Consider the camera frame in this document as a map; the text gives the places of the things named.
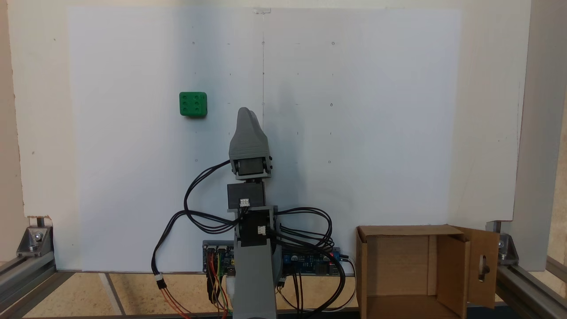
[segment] circuit board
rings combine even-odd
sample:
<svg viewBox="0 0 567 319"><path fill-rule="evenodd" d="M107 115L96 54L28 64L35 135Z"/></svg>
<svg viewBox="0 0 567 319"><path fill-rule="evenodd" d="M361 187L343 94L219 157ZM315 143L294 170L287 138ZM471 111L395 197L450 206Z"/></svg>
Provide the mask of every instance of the circuit board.
<svg viewBox="0 0 567 319"><path fill-rule="evenodd" d="M337 260L339 259L340 251L338 248L334 249L332 254ZM282 257L284 274L289 275L298 272L302 275L338 276L337 267L323 254L303 255L284 250Z"/></svg>
<svg viewBox="0 0 567 319"><path fill-rule="evenodd" d="M207 256L213 255L213 266L218 275L223 276L234 269L234 241L203 241L203 272L207 273Z"/></svg>
<svg viewBox="0 0 567 319"><path fill-rule="evenodd" d="M334 248L332 254L339 259L340 249ZM234 269L234 241L203 241L204 273L207 273L207 262L211 255L218 275L222 276L230 269ZM302 275L338 276L337 267L323 254L297 254L284 250L282 259L284 275L299 272Z"/></svg>

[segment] electronic component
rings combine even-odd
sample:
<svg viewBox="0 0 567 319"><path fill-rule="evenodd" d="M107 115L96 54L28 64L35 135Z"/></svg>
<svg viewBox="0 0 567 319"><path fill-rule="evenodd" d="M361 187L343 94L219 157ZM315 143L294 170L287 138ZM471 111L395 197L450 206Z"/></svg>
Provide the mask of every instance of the electronic component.
<svg viewBox="0 0 567 319"><path fill-rule="evenodd" d="M203 241L203 272L207 271L207 252L214 252L215 256L221 254L221 269L219 275L234 271L234 242L232 241ZM335 258L340 259L340 249L335 248L332 252ZM292 251L283 251L283 274L291 275L300 272L302 275L338 276L337 267L322 254L297 254Z"/></svg>
<svg viewBox="0 0 567 319"><path fill-rule="evenodd" d="M266 206L264 182L228 184L229 209Z"/></svg>
<svg viewBox="0 0 567 319"><path fill-rule="evenodd" d="M207 255L213 253L213 265L217 265L218 257L221 258L219 277L234 271L234 242L232 241L203 241L203 272L207 273Z"/></svg>

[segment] wall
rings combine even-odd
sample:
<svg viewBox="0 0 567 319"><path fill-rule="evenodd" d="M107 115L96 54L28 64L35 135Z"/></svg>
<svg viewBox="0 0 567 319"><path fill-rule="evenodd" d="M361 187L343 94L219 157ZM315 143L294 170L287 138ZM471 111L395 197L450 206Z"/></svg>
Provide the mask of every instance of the wall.
<svg viewBox="0 0 567 319"><path fill-rule="evenodd" d="M24 217L20 153L6 0L0 1L0 262L16 257L28 226Z"/></svg>

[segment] open cardboard box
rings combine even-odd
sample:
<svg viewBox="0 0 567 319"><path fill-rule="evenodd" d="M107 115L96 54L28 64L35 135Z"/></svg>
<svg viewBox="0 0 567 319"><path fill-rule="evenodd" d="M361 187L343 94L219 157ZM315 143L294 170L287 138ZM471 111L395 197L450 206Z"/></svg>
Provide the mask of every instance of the open cardboard box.
<svg viewBox="0 0 567 319"><path fill-rule="evenodd" d="M494 308L497 233L454 227L359 226L361 319L463 318Z"/></svg>

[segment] white board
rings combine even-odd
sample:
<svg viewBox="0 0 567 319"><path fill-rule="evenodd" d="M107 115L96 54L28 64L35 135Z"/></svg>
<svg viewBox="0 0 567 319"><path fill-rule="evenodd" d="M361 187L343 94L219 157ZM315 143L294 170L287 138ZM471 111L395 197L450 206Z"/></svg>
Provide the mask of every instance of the white board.
<svg viewBox="0 0 567 319"><path fill-rule="evenodd" d="M325 209L347 254L354 253L359 224L482 228L512 218L529 1L403 2L403 10L380 9L392 2L372 10L284 10L270 3L264 15L148 3L69 7L58 0L41 19L32 2L10 8L18 17L10 19L12 54L22 57L13 64L24 209L53 219L58 268L149 271L151 251L181 209L187 185L226 159L240 106L264 114L274 156L270 204ZM297 5L319 5L309 3ZM30 23L47 38L28 29ZM193 45L191 37L199 41ZM36 50L52 59L25 54ZM328 78L326 65L340 77L333 69ZM413 68L420 74L411 74ZM61 73L66 69L69 78ZM177 94L186 90L209 94L206 120L179 115ZM356 112L335 112L331 103ZM294 176L301 180L294 183ZM231 182L229 169L215 174L190 206L229 216ZM282 196L288 187L296 195ZM320 226L315 219L307 224ZM200 271L201 240L228 238L205 236L180 219L159 267Z"/></svg>
<svg viewBox="0 0 567 319"><path fill-rule="evenodd" d="M264 37L268 198L349 254L358 225L447 223L460 11L279 9Z"/></svg>

